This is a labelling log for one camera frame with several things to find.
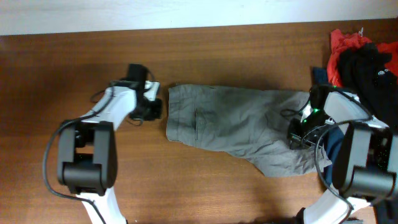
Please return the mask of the grey shorts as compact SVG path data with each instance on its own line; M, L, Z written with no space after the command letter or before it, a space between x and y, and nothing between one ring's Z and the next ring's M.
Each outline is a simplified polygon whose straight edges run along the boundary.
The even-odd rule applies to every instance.
M283 109L298 110L309 94L230 86L177 85L169 88L169 141L226 152L254 164L266 177L315 172L314 149L291 150ZM331 165L319 149L320 168Z

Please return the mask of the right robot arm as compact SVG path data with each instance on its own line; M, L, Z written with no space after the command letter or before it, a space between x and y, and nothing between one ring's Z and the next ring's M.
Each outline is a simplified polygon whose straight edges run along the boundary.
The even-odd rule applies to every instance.
M346 223L354 212L397 199L397 133L378 120L352 91L332 85L314 85L298 111L290 116L290 147L313 149L320 172L319 150L324 137L339 129L344 138L332 167L332 180L311 206L302 208L294 223Z

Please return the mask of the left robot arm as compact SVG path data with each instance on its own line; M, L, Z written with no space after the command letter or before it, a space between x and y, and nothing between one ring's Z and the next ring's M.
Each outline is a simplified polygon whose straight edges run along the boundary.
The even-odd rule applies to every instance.
M110 81L102 98L83 116L62 123L58 140L57 179L80 201L92 223L127 223L114 185L118 174L115 132L126 119L134 125L159 119L160 83L150 70L130 64L127 75Z

